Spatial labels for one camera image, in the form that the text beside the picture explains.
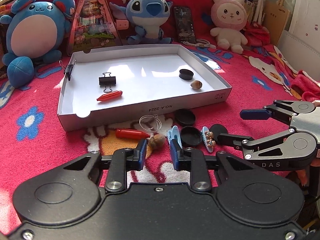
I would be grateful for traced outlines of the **small brown nut in tray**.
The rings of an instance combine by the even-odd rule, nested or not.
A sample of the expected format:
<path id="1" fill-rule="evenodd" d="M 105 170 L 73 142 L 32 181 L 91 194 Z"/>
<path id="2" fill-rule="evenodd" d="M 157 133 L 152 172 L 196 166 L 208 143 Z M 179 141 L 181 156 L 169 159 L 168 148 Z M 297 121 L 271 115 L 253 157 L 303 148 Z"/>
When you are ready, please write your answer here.
<path id="1" fill-rule="evenodd" d="M 199 81 L 199 80 L 195 80 L 195 81 L 193 81 L 193 82 L 190 84 L 190 86 L 191 86 L 192 89 L 194 89 L 194 90 L 199 90 L 199 89 L 202 88 L 202 82 Z"/>

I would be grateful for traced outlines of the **blue Stitch plush toy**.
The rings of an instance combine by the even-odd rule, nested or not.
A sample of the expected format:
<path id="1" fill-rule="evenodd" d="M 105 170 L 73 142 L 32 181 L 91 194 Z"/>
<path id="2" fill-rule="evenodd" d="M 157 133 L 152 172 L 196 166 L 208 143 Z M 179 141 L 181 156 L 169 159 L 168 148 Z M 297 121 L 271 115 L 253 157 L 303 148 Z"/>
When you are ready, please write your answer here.
<path id="1" fill-rule="evenodd" d="M 172 38 L 164 37 L 161 25 L 170 17 L 172 5 L 166 0 L 130 0 L 126 7 L 109 3 L 116 19 L 128 20 L 135 27 L 136 35 L 126 38 L 129 45 L 171 44 Z"/>

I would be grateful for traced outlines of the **blue round plush toy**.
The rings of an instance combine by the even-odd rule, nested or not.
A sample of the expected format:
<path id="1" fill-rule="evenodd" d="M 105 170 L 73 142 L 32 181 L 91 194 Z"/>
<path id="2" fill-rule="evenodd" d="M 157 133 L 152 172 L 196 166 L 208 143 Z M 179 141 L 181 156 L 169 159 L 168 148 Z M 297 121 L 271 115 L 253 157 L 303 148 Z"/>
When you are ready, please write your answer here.
<path id="1" fill-rule="evenodd" d="M 44 64 L 61 59 L 59 46 L 71 29 L 75 0 L 16 0 L 11 14 L 1 17 L 8 25 L 6 44 L 8 52 L 2 62 L 14 88 L 29 83 L 34 77 L 34 60 Z"/>

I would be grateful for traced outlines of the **pink white bunny plush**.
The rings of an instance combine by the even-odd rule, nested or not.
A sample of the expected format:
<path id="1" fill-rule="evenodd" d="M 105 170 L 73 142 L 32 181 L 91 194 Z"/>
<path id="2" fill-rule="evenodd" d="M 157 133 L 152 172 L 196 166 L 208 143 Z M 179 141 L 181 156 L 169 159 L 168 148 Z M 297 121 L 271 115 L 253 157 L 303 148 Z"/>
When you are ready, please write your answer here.
<path id="1" fill-rule="evenodd" d="M 242 54 L 248 40 L 240 32 L 247 23 L 244 9 L 245 0 L 213 0 L 211 19 L 215 27 L 210 34 L 215 37 L 217 46 L 237 54 Z"/>

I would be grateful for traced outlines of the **white cardboard box lid tray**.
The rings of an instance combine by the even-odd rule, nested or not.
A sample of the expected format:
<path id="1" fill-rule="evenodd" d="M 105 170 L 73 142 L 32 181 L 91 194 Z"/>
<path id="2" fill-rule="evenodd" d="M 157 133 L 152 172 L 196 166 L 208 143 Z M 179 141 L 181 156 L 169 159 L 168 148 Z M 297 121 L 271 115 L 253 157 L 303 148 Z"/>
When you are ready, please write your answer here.
<path id="1" fill-rule="evenodd" d="M 181 108 L 195 108 L 225 101 L 232 88 L 217 74 L 213 62 L 203 62 L 193 49 L 179 44 L 147 44 L 76 52 L 71 80 L 64 77 L 57 115 L 65 131 L 137 120 Z M 191 70 L 192 80 L 179 77 L 180 69 Z M 116 77 L 112 91 L 122 96 L 97 101 L 104 93 L 99 86 L 103 72 Z M 199 80 L 202 88 L 190 84 Z"/>

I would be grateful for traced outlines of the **brown walnut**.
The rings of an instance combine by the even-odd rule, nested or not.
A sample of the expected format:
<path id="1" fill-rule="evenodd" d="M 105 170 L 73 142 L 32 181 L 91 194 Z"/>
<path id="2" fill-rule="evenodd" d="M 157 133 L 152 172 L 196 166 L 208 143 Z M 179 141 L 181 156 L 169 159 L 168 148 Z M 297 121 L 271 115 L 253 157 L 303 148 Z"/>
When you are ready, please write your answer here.
<path id="1" fill-rule="evenodd" d="M 156 134 L 149 139 L 148 146 L 152 150 L 160 149 L 165 144 L 165 136 L 162 134 Z"/>

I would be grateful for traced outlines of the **black round cup middle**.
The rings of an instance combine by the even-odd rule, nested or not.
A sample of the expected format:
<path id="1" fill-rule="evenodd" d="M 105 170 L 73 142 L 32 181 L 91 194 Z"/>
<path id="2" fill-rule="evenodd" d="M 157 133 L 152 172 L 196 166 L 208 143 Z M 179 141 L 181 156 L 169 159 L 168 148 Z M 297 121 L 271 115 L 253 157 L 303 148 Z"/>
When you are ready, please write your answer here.
<path id="1" fill-rule="evenodd" d="M 201 132 L 192 126 L 185 126 L 181 129 L 180 132 L 182 145 L 187 147 L 198 146 L 202 142 Z"/>

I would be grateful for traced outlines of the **brown cardboard sheet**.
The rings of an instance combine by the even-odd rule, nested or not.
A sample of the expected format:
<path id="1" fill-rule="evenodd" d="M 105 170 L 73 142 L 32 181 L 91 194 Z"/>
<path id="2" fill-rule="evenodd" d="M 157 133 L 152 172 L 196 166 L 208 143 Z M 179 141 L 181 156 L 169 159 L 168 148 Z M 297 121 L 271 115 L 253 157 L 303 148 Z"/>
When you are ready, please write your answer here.
<path id="1" fill-rule="evenodd" d="M 279 6 L 276 3 L 266 1 L 263 13 L 265 14 L 263 26 L 270 33 L 270 41 L 277 46 L 283 30 L 286 27 L 290 16 L 290 11 L 285 7 Z"/>

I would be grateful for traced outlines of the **black binder clip on tray edge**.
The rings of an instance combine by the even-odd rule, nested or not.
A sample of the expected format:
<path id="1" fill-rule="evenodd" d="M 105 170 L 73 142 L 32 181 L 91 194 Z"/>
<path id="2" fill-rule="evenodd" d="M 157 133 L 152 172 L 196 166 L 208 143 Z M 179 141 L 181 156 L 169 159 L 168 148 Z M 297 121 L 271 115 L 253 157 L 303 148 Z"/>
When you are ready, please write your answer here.
<path id="1" fill-rule="evenodd" d="M 63 61 L 59 60 L 59 65 L 63 68 L 64 75 L 67 77 L 68 81 L 71 80 L 71 75 L 72 75 L 72 71 L 75 66 L 75 63 L 76 63 L 76 60 L 72 64 L 68 64 L 67 66 L 65 66 L 63 64 Z"/>

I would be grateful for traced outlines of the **blue clip with bears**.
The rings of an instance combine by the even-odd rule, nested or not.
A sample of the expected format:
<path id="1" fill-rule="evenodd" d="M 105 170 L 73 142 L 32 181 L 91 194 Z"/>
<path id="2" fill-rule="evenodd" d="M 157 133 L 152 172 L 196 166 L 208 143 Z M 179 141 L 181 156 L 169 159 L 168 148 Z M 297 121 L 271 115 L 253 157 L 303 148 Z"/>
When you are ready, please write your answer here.
<path id="1" fill-rule="evenodd" d="M 207 151 L 212 153 L 216 145 L 213 132 L 211 132 L 206 126 L 203 126 L 201 134 Z"/>

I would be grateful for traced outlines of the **black round lid far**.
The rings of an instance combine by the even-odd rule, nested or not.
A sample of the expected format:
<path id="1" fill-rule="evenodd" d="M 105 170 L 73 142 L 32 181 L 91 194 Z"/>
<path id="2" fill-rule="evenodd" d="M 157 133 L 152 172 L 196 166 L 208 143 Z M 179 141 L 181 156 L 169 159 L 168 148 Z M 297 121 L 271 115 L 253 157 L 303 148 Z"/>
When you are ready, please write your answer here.
<path id="1" fill-rule="evenodd" d="M 195 114 L 189 109 L 179 109 L 174 113 L 175 121 L 182 127 L 193 126 L 196 121 Z"/>

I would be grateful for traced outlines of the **light blue hair clip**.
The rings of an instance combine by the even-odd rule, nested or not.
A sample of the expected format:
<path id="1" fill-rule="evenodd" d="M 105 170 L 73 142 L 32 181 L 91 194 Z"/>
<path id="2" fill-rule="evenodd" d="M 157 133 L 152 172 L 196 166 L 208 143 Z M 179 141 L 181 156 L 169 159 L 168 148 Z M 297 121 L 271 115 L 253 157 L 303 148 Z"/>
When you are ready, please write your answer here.
<path id="1" fill-rule="evenodd" d="M 169 145 L 171 144 L 172 139 L 175 139 L 180 145 L 180 147 L 182 147 L 180 131 L 176 125 L 174 125 L 170 130 L 168 130 L 167 138 Z"/>

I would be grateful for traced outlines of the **pink triangular toy box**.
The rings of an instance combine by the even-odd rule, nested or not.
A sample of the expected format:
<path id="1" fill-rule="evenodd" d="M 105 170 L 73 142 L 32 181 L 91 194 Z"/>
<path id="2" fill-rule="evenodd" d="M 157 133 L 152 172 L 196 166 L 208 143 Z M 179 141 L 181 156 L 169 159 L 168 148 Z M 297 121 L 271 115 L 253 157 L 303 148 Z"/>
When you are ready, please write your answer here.
<path id="1" fill-rule="evenodd" d="M 121 46 L 107 0 L 78 0 L 74 12 L 67 54 L 95 48 Z"/>

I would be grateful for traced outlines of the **black smartphone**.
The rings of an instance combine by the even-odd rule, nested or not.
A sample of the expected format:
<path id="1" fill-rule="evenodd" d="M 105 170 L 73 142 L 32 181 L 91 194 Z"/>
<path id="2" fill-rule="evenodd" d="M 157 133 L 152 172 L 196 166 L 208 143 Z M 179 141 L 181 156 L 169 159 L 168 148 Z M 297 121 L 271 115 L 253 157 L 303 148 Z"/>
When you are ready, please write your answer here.
<path id="1" fill-rule="evenodd" d="M 195 43 L 194 24 L 189 7 L 174 7 L 174 15 L 180 42 Z"/>

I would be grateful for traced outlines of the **red fleece cartoon blanket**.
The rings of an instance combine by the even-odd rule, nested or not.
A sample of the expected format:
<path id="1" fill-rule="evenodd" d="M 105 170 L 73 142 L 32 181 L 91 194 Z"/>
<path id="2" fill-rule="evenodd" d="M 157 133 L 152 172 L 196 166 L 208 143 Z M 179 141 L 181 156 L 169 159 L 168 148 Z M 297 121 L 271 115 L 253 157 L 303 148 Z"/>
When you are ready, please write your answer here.
<path id="1" fill-rule="evenodd" d="M 169 1 L 173 1 L 174 6 L 189 7 L 193 11 L 196 36 L 214 41 L 209 34 L 211 27 L 201 18 L 202 14 L 209 14 L 212 0 Z M 283 85 L 253 67 L 247 58 L 248 55 L 268 64 L 276 63 L 276 70 L 284 81 L 291 83 L 294 79 L 292 67 L 284 67 L 284 57 L 279 49 L 265 46 L 249 50 L 245 56 L 212 48 L 190 49 L 233 87 L 226 102 L 193 109 L 197 128 L 220 123 L 229 133 L 257 139 L 286 129 L 285 124 L 273 119 L 250 121 L 239 116 L 242 109 L 261 108 L 275 99 L 296 99 Z M 57 117 L 63 68 L 54 63 L 35 69 L 35 78 L 26 87 L 14 89 L 8 81 L 1 81 L 1 232 L 4 234 L 20 224 L 12 205 L 12 194 L 20 183 L 87 151 L 112 154 L 126 145 L 120 145 L 112 138 L 111 128 L 107 126 L 66 133 Z M 189 181 L 189 173 L 174 170 L 168 144 L 147 157 L 142 171 L 128 174 L 129 183 L 179 180 Z"/>

